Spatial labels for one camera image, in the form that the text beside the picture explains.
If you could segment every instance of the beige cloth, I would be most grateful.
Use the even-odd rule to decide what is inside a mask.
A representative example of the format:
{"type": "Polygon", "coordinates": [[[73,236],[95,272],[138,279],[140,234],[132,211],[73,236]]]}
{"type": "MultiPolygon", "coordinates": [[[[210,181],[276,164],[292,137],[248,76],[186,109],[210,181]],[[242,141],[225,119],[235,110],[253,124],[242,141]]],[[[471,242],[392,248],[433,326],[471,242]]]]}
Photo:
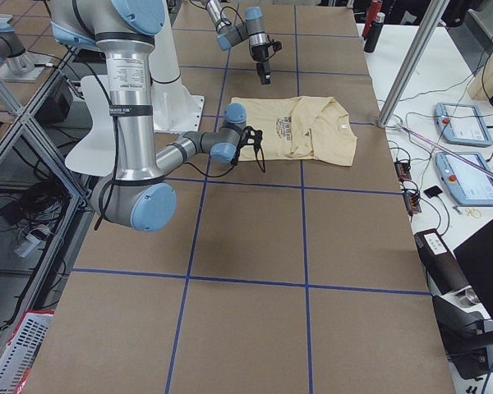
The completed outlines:
{"type": "MultiPolygon", "coordinates": [[[[263,130],[265,159],[321,160],[351,166],[357,137],[348,113],[332,97],[285,99],[233,98],[246,108],[246,123],[263,130]]],[[[240,160],[255,160],[254,149],[246,146],[240,160]]]]}

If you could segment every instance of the computer monitor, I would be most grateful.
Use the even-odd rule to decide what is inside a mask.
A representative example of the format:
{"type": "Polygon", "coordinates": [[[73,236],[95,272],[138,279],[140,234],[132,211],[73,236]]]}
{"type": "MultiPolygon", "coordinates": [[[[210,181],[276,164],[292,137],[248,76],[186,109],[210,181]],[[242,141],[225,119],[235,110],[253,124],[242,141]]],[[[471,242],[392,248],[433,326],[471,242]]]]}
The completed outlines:
{"type": "Polygon", "coordinates": [[[478,299],[493,318],[493,220],[454,250],[478,299]]]}

